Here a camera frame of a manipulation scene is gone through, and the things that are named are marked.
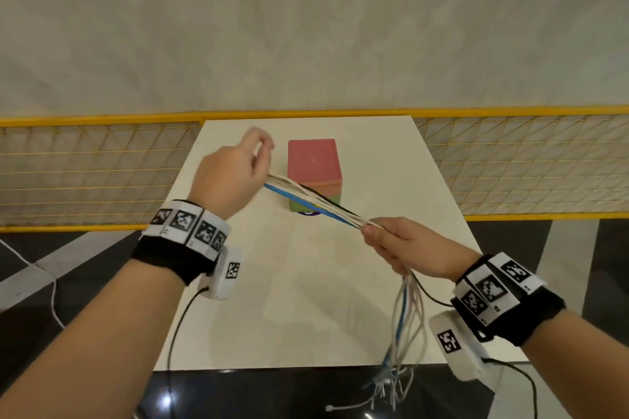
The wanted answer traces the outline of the person's left hand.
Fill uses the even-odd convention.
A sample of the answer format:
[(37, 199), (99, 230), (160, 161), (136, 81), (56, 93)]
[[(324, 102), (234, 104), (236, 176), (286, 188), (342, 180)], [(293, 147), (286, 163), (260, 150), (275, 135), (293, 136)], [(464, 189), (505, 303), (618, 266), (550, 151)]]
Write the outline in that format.
[(243, 136), (237, 145), (223, 146), (203, 157), (187, 200), (227, 221), (250, 203), (267, 177), (252, 177)]

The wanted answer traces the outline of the person's right hand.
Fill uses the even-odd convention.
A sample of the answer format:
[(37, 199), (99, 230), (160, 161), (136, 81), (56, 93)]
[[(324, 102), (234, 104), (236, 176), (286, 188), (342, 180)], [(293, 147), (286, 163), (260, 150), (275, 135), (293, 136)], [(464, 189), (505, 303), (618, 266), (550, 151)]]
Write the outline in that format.
[(361, 233), (392, 269), (405, 276), (411, 270), (432, 278), (457, 282), (481, 254), (418, 224), (414, 237), (397, 237), (377, 224), (366, 224)]

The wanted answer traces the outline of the bundle of white cable ties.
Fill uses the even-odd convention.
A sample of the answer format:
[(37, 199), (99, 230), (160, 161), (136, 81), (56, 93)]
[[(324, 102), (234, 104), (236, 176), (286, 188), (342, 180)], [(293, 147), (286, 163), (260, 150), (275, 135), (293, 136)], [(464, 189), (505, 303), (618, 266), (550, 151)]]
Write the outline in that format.
[[(370, 220), (327, 199), (317, 191), (300, 185), (287, 177), (270, 174), (264, 186), (289, 201), (305, 207), (307, 211), (319, 211), (322, 215), (333, 218), (361, 230)], [(415, 339), (422, 336), (427, 340), (426, 313), (423, 288), (413, 270), (403, 276), (392, 308), (391, 341), (382, 360), (379, 372), (368, 384), (372, 395), (386, 400), (391, 409), (396, 411), (406, 399), (414, 380), (417, 364), (405, 366), (405, 359)]]

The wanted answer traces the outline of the person's right forearm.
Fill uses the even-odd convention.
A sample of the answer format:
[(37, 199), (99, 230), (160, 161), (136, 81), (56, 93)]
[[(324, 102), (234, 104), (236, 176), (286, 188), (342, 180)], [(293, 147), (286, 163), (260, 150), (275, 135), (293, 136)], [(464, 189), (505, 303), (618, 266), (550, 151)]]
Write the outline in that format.
[(572, 419), (629, 419), (629, 347), (570, 310), (521, 346)]

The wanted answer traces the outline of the person's left forearm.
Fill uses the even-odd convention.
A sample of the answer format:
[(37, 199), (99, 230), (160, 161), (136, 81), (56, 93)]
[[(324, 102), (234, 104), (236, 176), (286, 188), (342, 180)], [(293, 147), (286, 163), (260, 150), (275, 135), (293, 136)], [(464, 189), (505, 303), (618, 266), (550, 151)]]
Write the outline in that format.
[(184, 288), (129, 260), (0, 397), (0, 419), (132, 419)]

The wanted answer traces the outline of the pink orange green box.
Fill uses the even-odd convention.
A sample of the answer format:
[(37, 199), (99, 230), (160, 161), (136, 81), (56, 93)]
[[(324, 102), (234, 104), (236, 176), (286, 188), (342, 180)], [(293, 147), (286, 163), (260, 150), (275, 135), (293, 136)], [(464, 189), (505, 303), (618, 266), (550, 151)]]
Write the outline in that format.
[(343, 177), (334, 139), (288, 141), (286, 176), (341, 204)]

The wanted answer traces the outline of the black wristband with marker tags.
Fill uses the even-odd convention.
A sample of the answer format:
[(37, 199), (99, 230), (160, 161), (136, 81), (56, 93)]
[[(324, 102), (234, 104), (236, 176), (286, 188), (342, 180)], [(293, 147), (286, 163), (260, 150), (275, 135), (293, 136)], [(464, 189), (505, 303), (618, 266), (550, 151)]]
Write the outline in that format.
[(452, 306), (480, 342), (521, 347), (567, 308), (536, 274), (505, 253), (483, 255), (456, 281)]
[(169, 200), (143, 230), (131, 258), (169, 270), (189, 286), (215, 271), (231, 231), (209, 210), (187, 200)]

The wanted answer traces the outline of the yellow mesh fence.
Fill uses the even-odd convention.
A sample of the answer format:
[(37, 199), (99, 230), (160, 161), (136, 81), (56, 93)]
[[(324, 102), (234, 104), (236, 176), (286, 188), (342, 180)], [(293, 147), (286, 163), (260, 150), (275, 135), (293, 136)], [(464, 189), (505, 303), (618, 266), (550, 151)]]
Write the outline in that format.
[(629, 218), (629, 105), (0, 118), (0, 232), (136, 230), (210, 121), (408, 117), (469, 222)]

